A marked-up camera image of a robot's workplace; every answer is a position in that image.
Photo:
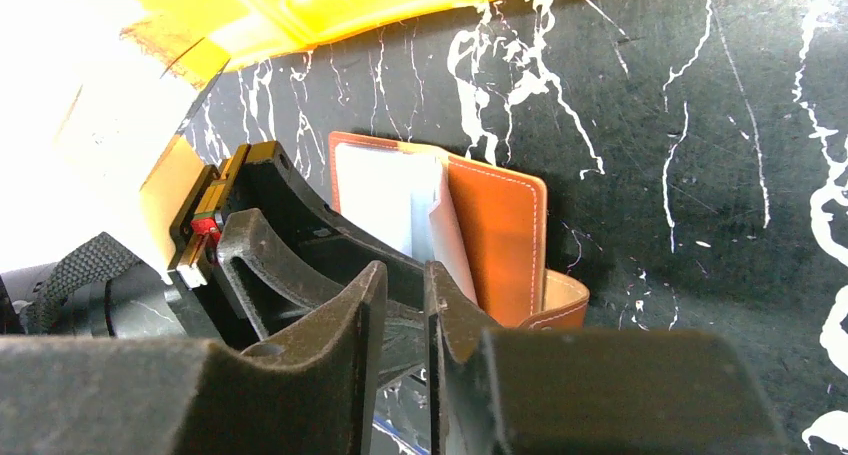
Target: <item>brown leather wallet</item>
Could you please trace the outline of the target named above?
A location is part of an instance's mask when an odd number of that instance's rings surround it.
[[[447,168],[477,301],[505,327],[580,327],[589,290],[545,269],[547,187],[531,175],[454,155],[431,145],[333,132],[330,170],[333,205],[340,213],[335,151],[349,144],[403,153],[427,153]]]

